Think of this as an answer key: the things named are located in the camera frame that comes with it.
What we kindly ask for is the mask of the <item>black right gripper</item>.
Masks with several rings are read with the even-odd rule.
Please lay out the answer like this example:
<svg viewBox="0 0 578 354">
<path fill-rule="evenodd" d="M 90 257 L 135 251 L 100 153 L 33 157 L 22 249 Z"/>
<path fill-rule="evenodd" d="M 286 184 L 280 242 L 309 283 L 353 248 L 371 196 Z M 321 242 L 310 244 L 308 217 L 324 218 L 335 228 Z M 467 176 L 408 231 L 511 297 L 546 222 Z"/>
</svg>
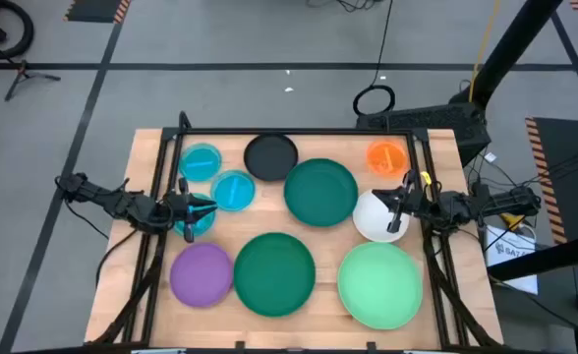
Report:
<svg viewBox="0 0 578 354">
<path fill-rule="evenodd" d="M 393 214 L 388 224 L 390 233 L 399 231 L 403 213 L 413 214 L 421 208 L 424 192 L 414 187 L 416 177 L 416 171 L 409 170 L 405 173 L 400 187 L 394 190 L 372 189 L 372 194 Z"/>
</svg>

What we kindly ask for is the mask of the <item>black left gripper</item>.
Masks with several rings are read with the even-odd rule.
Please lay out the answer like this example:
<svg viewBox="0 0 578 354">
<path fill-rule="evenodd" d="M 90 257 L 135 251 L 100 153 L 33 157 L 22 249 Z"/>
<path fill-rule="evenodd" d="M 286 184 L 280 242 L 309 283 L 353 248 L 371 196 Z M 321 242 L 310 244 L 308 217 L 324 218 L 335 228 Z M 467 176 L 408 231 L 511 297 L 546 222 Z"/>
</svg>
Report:
<svg viewBox="0 0 578 354">
<path fill-rule="evenodd" d="M 169 218 L 170 222 L 182 222 L 185 241 L 187 243 L 193 243 L 195 240 L 193 225 L 195 222 L 203 219 L 208 214 L 213 213 L 214 208 L 217 208 L 217 204 L 213 200 L 194 198 L 193 207 L 206 208 L 195 209 L 194 211 L 191 211 L 189 202 L 192 195 L 190 194 L 188 181 L 185 177 L 178 179 L 178 189 L 180 191 L 179 194 L 177 194 L 176 191 L 172 189 L 164 195 L 163 200 L 170 207 L 173 213 L 173 215 Z"/>
</svg>

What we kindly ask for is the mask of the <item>teal transparent plastic plate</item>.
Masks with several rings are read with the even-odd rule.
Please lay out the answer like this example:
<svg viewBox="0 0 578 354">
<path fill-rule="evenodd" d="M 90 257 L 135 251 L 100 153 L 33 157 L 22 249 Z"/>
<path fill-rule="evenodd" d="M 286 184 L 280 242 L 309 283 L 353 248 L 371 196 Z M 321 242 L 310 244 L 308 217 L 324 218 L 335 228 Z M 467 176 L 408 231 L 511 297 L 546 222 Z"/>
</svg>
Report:
<svg viewBox="0 0 578 354">
<path fill-rule="evenodd" d="M 208 195 L 202 193 L 193 193 L 195 198 L 201 200 L 209 200 Z M 211 206 L 189 206 L 190 211 L 206 210 L 212 208 Z M 206 231 L 208 231 L 214 224 L 216 218 L 216 209 L 213 209 L 210 213 L 206 214 L 203 218 L 198 220 L 193 226 L 193 235 L 197 238 L 202 236 Z M 184 236 L 185 223 L 183 221 L 177 221 L 174 223 L 173 230 L 180 236 Z"/>
<path fill-rule="evenodd" d="M 218 208 L 224 211 L 241 211 L 247 208 L 256 195 L 256 183 L 246 172 L 228 170 L 212 182 L 210 195 Z"/>
<path fill-rule="evenodd" d="M 200 143 L 187 147 L 179 160 L 179 172 L 188 181 L 204 182 L 220 170 L 222 156 L 213 145 Z"/>
</svg>

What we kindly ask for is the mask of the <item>white plastic plate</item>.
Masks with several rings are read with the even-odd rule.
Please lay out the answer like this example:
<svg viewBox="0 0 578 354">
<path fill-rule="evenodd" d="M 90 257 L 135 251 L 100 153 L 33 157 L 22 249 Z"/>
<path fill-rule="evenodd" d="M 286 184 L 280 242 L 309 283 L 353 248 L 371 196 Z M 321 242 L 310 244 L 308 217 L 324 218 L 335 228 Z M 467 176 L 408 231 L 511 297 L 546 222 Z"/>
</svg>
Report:
<svg viewBox="0 0 578 354">
<path fill-rule="evenodd" d="M 359 197 L 352 214 L 356 229 L 368 240 L 380 243 L 395 242 L 408 230 L 410 215 L 402 213 L 399 229 L 394 233 L 388 232 L 387 227 L 393 217 L 394 214 L 371 190 Z"/>
</svg>

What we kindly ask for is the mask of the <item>orange transparent plastic plate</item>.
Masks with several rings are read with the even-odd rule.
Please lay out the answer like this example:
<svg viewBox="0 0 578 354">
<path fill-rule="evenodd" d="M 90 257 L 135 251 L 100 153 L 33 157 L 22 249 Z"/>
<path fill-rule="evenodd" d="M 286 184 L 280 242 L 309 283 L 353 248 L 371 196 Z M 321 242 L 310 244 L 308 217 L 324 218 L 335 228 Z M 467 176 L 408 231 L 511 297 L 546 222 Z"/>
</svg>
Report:
<svg viewBox="0 0 578 354">
<path fill-rule="evenodd" d="M 366 163 L 371 172 L 383 178 L 399 178 L 409 170 L 407 150 L 397 141 L 376 141 L 366 152 Z"/>
</svg>

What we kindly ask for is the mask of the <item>purple plastic plate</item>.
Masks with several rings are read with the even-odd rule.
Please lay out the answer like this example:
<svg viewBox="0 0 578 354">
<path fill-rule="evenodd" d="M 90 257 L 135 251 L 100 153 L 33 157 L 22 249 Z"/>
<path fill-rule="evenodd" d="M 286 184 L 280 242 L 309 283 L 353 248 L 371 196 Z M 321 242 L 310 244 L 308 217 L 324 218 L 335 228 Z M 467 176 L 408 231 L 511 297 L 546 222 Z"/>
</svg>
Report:
<svg viewBox="0 0 578 354">
<path fill-rule="evenodd" d="M 212 307 L 232 286 L 233 263 L 216 244 L 193 244 L 177 256 L 169 280 L 172 293 L 181 303 L 194 308 Z"/>
</svg>

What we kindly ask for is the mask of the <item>light green plastic plate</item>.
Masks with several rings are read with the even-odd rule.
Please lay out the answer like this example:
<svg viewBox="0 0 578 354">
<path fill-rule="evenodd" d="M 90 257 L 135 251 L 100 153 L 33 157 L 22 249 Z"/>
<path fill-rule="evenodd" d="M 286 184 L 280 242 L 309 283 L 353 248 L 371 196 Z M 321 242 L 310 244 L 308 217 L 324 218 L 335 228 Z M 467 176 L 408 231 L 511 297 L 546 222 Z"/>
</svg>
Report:
<svg viewBox="0 0 578 354">
<path fill-rule="evenodd" d="M 350 251 L 337 274 L 346 311 L 372 329 L 398 329 L 419 312 L 423 279 L 411 256 L 393 244 L 364 243 Z"/>
</svg>

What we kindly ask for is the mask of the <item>black plastic plate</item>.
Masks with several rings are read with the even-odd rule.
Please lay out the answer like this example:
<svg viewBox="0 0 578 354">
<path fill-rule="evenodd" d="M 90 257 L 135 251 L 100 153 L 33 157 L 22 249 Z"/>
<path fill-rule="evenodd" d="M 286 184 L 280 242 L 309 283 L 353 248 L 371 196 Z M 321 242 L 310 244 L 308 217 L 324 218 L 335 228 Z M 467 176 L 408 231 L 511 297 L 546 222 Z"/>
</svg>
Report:
<svg viewBox="0 0 578 354">
<path fill-rule="evenodd" d="M 285 180 L 299 159 L 296 145 L 280 134 L 261 134 L 252 139 L 244 151 L 244 163 L 250 174 L 259 180 Z"/>
</svg>

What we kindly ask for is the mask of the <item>dark green plastic plate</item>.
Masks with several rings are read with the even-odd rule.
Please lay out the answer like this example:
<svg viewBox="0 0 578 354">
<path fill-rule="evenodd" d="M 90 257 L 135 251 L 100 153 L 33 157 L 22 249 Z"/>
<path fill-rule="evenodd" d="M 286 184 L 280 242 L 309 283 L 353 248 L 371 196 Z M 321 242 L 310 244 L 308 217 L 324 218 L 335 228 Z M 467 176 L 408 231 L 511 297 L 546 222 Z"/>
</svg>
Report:
<svg viewBox="0 0 578 354">
<path fill-rule="evenodd" d="M 298 238 L 280 232 L 261 234 L 239 252 L 234 289 L 252 312 L 280 318 L 299 310 L 316 283 L 314 258 Z"/>
<path fill-rule="evenodd" d="M 291 170 L 283 196 L 297 220 L 314 227 L 331 227 L 352 213 L 359 188 L 344 165 L 328 158 L 312 158 Z"/>
</svg>

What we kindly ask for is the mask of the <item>white printed paper sheet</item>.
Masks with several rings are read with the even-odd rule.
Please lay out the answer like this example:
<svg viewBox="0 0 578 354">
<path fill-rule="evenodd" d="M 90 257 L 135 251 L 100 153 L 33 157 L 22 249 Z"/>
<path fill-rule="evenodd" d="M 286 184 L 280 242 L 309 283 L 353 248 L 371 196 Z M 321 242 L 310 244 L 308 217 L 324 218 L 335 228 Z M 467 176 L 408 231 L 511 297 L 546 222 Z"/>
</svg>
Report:
<svg viewBox="0 0 578 354">
<path fill-rule="evenodd" d="M 512 261 L 536 251 L 534 240 L 513 232 L 488 226 L 484 243 L 486 266 L 494 266 Z M 536 275 L 527 275 L 504 280 L 504 283 L 532 295 L 539 294 L 539 283 Z"/>
</svg>

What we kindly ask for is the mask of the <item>black vertical pole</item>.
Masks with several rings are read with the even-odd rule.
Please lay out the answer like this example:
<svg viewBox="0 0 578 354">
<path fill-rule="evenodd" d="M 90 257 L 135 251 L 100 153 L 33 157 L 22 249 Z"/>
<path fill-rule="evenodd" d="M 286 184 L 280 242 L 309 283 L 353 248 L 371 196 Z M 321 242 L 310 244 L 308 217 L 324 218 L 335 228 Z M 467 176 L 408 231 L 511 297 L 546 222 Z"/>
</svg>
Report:
<svg viewBox="0 0 578 354">
<path fill-rule="evenodd" d="M 502 79 L 517 63 L 562 0 L 526 0 L 475 80 L 454 94 L 450 103 L 473 103 L 486 108 Z"/>
<path fill-rule="evenodd" d="M 490 277 L 511 280 L 578 264 L 578 239 L 488 268 Z"/>
</svg>

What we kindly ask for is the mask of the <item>black tripod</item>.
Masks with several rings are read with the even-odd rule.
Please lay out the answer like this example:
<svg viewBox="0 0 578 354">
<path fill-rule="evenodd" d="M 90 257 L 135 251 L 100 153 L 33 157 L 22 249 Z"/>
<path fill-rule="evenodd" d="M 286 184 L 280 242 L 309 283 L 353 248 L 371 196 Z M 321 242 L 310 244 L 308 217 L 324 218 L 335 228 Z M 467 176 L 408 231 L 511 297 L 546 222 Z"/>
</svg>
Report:
<svg viewBox="0 0 578 354">
<path fill-rule="evenodd" d="M 17 70 L 17 74 L 14 80 L 12 81 L 7 93 L 4 96 L 4 101 L 10 101 L 15 95 L 18 85 L 31 79 L 45 79 L 52 82 L 61 81 L 61 78 L 58 76 L 31 71 L 29 69 L 29 63 L 26 60 L 23 60 L 19 69 Z"/>
</svg>

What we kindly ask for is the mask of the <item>black metal table frame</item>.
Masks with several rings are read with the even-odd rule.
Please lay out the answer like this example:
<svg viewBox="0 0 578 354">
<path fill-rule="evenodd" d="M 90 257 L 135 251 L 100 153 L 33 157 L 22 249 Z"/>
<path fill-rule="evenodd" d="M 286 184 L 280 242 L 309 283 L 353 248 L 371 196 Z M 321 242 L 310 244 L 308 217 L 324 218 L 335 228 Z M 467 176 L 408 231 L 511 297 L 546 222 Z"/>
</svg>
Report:
<svg viewBox="0 0 578 354">
<path fill-rule="evenodd" d="M 172 175 L 175 141 L 164 129 L 136 130 L 126 167 L 126 177 L 131 178 L 131 189 L 150 190 L 157 173 L 158 194 L 169 187 Z M 192 129 L 184 137 L 183 148 L 194 143 L 208 142 L 221 149 L 225 168 L 245 168 L 243 150 L 256 135 L 280 133 L 292 139 L 299 157 L 326 157 L 347 166 L 358 183 L 360 191 L 369 188 L 393 188 L 388 181 L 369 172 L 365 165 L 365 149 L 381 138 L 378 131 L 357 129 Z M 464 173 L 454 133 L 450 130 L 427 130 L 435 176 L 442 183 L 443 191 L 453 189 L 463 192 Z M 421 167 L 429 167 L 424 155 L 423 142 L 418 135 L 412 137 Z M 124 327 L 123 339 L 139 339 L 152 347 L 185 347 L 188 349 L 235 348 L 244 342 L 245 349 L 367 349 L 374 342 L 377 349 L 439 349 L 441 338 L 450 344 L 458 343 L 456 320 L 443 292 L 439 300 L 437 285 L 431 284 L 423 251 L 423 235 L 420 221 L 412 221 L 407 236 L 398 242 L 421 269 L 423 277 L 423 302 L 419 314 L 409 324 L 395 330 L 369 329 L 352 320 L 344 310 L 336 293 L 337 269 L 346 252 L 354 246 L 367 242 L 350 220 L 329 228 L 314 228 L 297 221 L 288 211 L 282 198 L 282 186 L 263 183 L 257 187 L 253 204 L 241 213 L 218 215 L 216 231 L 204 240 L 214 241 L 236 257 L 238 251 L 252 237 L 265 231 L 281 230 L 297 236 L 312 252 L 316 265 L 316 287 L 306 305 L 297 313 L 285 318 L 265 318 L 247 310 L 231 290 L 226 300 L 207 310 L 195 310 L 180 304 L 167 289 L 168 274 L 172 261 L 185 248 L 185 241 L 174 232 L 167 236 L 142 236 L 132 241 L 136 247 L 130 254 L 135 266 L 149 267 L 157 244 L 163 247 L 163 261 L 157 285 L 148 290 Z"/>
</svg>

